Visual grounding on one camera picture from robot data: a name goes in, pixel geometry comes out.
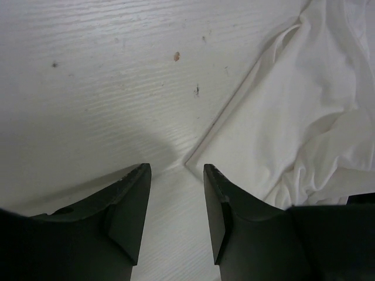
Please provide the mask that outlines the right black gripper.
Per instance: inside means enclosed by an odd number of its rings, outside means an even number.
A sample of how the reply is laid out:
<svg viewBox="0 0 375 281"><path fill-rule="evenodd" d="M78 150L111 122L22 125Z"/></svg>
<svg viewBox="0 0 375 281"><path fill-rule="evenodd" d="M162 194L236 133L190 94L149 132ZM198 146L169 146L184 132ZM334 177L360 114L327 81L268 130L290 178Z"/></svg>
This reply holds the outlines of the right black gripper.
<svg viewBox="0 0 375 281"><path fill-rule="evenodd" d="M375 193L350 196L347 200L347 205L351 204L375 204Z"/></svg>

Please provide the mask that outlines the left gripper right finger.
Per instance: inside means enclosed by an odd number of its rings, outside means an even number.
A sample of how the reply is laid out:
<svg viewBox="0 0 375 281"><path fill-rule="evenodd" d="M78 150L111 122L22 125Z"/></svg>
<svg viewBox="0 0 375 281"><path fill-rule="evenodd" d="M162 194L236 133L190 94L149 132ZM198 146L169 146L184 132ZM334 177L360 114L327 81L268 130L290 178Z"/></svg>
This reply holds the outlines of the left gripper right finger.
<svg viewBox="0 0 375 281"><path fill-rule="evenodd" d="M222 280L373 280L374 204L281 210L206 164L204 194Z"/></svg>

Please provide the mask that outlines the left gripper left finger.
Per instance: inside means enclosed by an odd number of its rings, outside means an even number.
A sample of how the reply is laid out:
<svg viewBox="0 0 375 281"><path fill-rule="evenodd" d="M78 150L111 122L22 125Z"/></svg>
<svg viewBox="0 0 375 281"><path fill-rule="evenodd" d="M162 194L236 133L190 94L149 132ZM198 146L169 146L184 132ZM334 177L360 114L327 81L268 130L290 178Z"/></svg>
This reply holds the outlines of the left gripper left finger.
<svg viewBox="0 0 375 281"><path fill-rule="evenodd" d="M138 262L151 166L52 214L1 210L2 280L130 280Z"/></svg>

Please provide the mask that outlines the white tank top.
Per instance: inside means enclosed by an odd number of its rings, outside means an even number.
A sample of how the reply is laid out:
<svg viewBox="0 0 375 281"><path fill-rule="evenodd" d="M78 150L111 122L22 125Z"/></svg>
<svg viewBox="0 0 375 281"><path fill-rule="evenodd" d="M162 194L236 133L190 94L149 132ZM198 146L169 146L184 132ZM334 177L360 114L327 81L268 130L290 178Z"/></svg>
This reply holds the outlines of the white tank top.
<svg viewBox="0 0 375 281"><path fill-rule="evenodd" d="M374 191L366 1L311 1L260 56L186 161L274 207Z"/></svg>

